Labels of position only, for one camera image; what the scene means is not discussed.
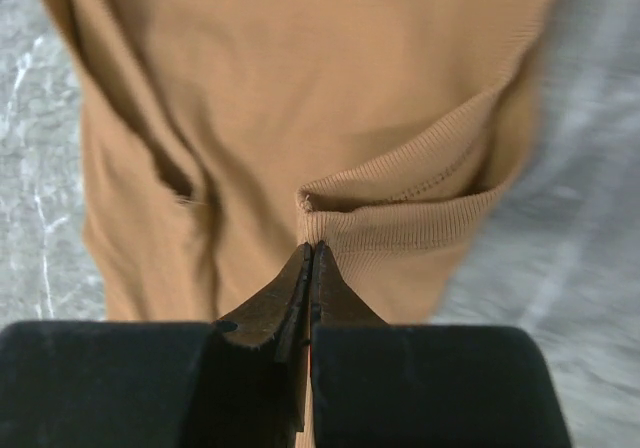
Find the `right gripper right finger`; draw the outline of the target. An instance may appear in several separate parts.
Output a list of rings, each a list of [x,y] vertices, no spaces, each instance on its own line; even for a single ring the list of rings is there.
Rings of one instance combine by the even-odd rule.
[[[397,325],[344,281],[326,244],[310,284],[319,447],[568,447],[546,360],[523,330]]]

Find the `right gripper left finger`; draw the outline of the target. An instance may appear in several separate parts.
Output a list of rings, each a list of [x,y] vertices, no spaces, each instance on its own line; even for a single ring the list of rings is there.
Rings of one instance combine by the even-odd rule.
[[[291,447],[311,249],[211,322],[20,321],[1,333],[5,447]]]

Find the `tan tank top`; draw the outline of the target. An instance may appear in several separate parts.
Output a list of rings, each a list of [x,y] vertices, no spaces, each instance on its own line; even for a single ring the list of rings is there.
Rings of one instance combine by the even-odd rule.
[[[331,249],[427,325],[533,145],[557,0],[42,0],[82,88],[108,322],[214,322]]]

